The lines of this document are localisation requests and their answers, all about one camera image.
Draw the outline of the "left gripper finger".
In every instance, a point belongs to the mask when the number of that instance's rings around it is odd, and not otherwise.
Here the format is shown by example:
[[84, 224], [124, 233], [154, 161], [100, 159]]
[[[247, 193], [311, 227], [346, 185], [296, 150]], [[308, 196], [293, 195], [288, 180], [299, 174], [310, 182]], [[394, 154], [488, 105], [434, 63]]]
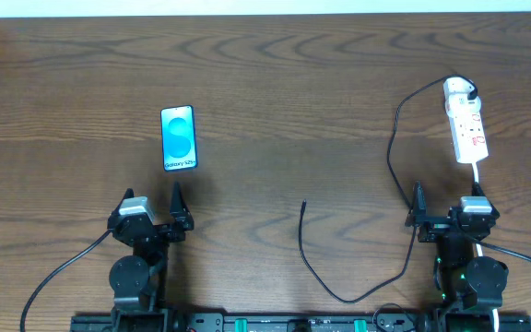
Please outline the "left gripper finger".
[[121, 199], [120, 203], [118, 204], [118, 208], [121, 208], [123, 202], [126, 199], [133, 198], [133, 197], [134, 197], [134, 190], [132, 188], [127, 188], [125, 193], [124, 193], [123, 198]]
[[182, 190], [178, 182], [175, 182], [172, 188], [170, 215], [183, 226], [193, 225], [193, 216], [183, 199]]

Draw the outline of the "blue Galaxy smartphone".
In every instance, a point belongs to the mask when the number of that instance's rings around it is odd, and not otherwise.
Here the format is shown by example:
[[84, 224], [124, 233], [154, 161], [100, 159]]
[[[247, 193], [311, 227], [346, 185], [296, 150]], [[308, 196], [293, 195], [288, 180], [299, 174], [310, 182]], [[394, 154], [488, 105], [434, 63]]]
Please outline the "blue Galaxy smartphone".
[[176, 172], [196, 168], [195, 115], [191, 105], [160, 111], [163, 169]]

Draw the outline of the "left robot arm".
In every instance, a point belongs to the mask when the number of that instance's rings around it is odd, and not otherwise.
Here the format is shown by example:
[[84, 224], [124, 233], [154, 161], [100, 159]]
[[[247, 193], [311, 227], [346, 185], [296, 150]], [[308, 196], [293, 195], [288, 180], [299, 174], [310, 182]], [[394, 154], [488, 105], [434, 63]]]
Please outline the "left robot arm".
[[172, 222], [156, 225], [145, 196], [129, 188], [107, 221], [112, 237], [133, 249], [117, 260], [109, 273], [113, 290], [111, 331], [172, 332], [187, 329], [186, 317], [160, 303], [165, 294], [168, 249], [185, 240], [195, 227], [183, 200], [181, 187], [173, 184], [170, 203]]

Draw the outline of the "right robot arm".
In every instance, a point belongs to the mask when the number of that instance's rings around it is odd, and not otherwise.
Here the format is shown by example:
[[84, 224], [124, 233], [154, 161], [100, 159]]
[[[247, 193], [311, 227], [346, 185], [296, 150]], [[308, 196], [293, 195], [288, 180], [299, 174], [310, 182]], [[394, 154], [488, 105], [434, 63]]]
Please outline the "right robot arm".
[[419, 230], [419, 242], [437, 246], [433, 277], [442, 292], [442, 304], [425, 314], [421, 330], [500, 330], [498, 309], [509, 269], [477, 249], [478, 241], [490, 235], [499, 216], [477, 183], [472, 185], [472, 194], [461, 197], [445, 216], [432, 216], [421, 184], [415, 183], [406, 225]]

